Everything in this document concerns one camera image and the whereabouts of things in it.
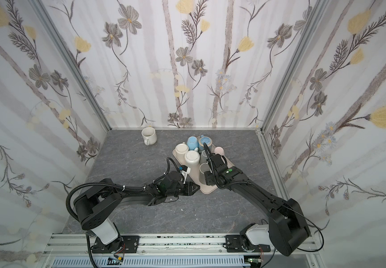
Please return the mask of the pink mug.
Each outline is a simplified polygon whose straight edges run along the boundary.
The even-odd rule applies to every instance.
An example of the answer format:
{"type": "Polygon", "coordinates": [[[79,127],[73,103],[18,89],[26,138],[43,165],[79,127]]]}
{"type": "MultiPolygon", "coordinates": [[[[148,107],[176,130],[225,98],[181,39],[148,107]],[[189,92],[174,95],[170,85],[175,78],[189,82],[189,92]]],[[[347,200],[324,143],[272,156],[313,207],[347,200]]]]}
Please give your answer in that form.
{"type": "Polygon", "coordinates": [[[214,154],[219,154],[221,156],[224,156],[225,155],[225,151],[222,147],[216,147],[214,149],[214,154]]]}

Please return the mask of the blue butterfly mug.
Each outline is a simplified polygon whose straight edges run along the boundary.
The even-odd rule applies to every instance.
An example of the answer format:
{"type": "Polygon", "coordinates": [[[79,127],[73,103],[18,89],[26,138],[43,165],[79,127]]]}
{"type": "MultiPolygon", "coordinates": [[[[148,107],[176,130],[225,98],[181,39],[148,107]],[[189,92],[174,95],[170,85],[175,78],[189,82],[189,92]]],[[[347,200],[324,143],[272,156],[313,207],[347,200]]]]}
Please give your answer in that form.
{"type": "Polygon", "coordinates": [[[198,140],[199,152],[204,151],[204,144],[206,144],[209,149],[212,148],[213,141],[210,137],[201,135],[201,136],[197,136],[197,140],[198,140]]]}

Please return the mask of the cream yellow mug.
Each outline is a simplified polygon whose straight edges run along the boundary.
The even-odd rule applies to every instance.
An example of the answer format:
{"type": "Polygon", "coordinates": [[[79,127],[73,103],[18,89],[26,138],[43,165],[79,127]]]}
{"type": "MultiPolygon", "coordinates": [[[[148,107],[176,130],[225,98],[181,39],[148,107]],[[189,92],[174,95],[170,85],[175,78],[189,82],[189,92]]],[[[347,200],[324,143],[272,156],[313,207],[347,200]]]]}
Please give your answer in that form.
{"type": "Polygon", "coordinates": [[[153,127],[146,127],[142,129],[141,135],[146,146],[154,145],[157,142],[156,130],[153,127]]]}

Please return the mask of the large grey mug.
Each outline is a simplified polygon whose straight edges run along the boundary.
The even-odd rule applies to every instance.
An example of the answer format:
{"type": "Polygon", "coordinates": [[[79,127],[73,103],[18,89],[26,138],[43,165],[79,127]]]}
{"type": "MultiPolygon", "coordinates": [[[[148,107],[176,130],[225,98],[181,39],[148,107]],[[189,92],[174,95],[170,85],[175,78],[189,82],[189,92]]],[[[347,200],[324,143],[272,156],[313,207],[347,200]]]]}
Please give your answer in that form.
{"type": "Polygon", "coordinates": [[[199,182],[206,185],[205,173],[210,170],[208,163],[202,163],[199,167],[199,182]]]}

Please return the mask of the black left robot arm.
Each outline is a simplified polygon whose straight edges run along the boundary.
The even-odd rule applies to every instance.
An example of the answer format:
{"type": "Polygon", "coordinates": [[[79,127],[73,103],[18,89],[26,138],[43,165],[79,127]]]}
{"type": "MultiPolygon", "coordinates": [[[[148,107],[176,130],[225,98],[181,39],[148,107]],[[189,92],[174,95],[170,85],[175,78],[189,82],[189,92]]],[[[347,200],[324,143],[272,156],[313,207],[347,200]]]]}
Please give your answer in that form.
{"type": "Polygon", "coordinates": [[[79,185],[69,193],[66,207],[69,214],[86,232],[92,232],[104,245],[121,238],[109,217],[120,205],[154,206],[169,197],[192,196],[200,190],[194,182],[187,182],[180,172],[164,174],[143,187],[115,184],[111,179],[79,185]]]}

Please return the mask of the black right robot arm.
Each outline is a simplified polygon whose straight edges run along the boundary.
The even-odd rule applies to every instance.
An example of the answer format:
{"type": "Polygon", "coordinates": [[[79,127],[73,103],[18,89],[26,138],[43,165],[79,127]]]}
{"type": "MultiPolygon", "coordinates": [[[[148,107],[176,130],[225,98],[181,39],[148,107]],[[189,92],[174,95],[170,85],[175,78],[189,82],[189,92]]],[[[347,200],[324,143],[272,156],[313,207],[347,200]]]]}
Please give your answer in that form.
{"type": "Polygon", "coordinates": [[[284,200],[254,183],[236,166],[228,167],[226,158],[212,153],[207,161],[207,180],[223,190],[232,191],[252,203],[267,218],[269,238],[284,256],[290,256],[311,235],[302,209],[294,199],[284,200]]]}

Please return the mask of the small grey mug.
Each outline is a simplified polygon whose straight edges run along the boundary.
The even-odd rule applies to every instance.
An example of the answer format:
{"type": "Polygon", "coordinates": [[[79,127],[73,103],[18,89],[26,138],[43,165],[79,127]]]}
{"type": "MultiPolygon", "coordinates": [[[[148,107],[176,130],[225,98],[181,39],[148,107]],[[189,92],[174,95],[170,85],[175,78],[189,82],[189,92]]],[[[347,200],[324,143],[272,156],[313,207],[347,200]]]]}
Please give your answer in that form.
{"type": "Polygon", "coordinates": [[[203,150],[200,154],[200,164],[206,163],[209,155],[206,150],[203,150]]]}

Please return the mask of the white ribbed-bottom mug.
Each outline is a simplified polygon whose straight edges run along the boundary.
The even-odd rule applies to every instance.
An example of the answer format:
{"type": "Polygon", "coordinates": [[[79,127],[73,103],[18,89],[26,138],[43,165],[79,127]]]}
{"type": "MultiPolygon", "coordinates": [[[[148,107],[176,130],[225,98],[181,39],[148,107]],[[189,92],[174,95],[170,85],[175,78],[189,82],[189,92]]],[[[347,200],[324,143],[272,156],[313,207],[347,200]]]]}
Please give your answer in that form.
{"type": "Polygon", "coordinates": [[[200,154],[197,151],[189,150],[185,156],[186,166],[190,169],[195,169],[200,166],[200,154]]]}

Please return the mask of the white smooth mug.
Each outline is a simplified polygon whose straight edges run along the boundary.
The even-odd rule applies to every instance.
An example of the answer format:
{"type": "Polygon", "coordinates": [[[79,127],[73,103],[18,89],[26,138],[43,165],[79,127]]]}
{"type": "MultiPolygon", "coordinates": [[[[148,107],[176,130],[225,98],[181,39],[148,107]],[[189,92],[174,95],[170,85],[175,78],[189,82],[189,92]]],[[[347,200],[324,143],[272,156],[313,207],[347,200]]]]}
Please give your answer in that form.
{"type": "Polygon", "coordinates": [[[189,147],[185,143],[176,145],[175,157],[181,165],[185,164],[185,155],[189,151],[189,147]]]}

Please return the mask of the plain light blue mug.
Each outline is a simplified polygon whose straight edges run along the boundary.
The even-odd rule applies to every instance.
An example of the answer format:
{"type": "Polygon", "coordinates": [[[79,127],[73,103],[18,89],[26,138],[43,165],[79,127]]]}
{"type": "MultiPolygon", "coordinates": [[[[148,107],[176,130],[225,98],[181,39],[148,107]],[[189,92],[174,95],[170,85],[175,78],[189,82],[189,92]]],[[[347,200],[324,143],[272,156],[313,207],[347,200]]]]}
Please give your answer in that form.
{"type": "Polygon", "coordinates": [[[198,145],[198,139],[195,136],[191,136],[187,140],[187,146],[190,151],[198,151],[199,145],[198,145]]]}

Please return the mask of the cream plastic tray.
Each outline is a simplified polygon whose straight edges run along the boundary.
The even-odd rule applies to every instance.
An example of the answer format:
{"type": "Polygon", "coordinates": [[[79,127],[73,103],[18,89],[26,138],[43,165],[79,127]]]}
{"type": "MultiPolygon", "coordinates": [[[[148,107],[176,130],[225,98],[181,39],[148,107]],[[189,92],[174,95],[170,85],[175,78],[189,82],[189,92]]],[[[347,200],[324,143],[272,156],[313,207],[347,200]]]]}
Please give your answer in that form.
{"type": "MultiPolygon", "coordinates": [[[[184,154],[179,155],[176,149],[173,149],[172,155],[176,158],[176,160],[181,165],[186,165],[184,154]]],[[[204,180],[200,180],[200,176],[202,176],[202,172],[200,171],[200,166],[192,167],[188,176],[195,184],[200,186],[200,191],[202,191],[202,193],[204,194],[210,194],[213,191],[217,190],[216,185],[206,185],[204,180]]]]}

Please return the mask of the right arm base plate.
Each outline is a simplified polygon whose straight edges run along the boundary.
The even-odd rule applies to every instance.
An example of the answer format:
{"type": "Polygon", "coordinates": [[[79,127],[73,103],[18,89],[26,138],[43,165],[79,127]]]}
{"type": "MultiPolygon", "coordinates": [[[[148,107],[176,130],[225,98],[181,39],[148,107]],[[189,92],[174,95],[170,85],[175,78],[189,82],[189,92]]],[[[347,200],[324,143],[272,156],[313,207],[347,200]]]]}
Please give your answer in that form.
{"type": "Polygon", "coordinates": [[[250,252],[250,253],[261,253],[261,252],[271,252],[271,247],[269,245],[253,245],[251,244],[245,236],[240,234],[228,234],[225,236],[225,243],[223,247],[229,253],[241,253],[241,252],[250,252]]]}

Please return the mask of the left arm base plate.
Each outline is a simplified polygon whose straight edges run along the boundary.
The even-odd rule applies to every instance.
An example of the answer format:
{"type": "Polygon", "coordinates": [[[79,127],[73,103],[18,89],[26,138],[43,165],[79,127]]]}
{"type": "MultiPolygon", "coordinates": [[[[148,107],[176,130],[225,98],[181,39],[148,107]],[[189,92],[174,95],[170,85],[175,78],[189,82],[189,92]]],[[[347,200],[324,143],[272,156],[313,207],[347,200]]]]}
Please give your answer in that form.
{"type": "Polygon", "coordinates": [[[96,238],[91,247],[92,253],[136,253],[140,236],[120,236],[113,242],[105,245],[100,238],[96,238]]]}

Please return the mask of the aluminium mounting rail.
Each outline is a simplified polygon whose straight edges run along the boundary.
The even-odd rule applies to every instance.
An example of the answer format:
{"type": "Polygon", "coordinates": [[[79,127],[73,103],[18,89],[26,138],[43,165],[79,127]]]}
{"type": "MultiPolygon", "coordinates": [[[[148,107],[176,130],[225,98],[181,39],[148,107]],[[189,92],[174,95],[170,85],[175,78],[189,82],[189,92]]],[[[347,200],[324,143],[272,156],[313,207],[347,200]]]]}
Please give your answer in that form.
{"type": "MultiPolygon", "coordinates": [[[[204,234],[141,234],[136,253],[121,253],[120,256],[177,256],[177,255],[271,255],[261,253],[229,253],[223,247],[225,233],[204,234]]],[[[84,234],[53,234],[43,251],[44,257],[87,257],[88,247],[84,234]]]]}

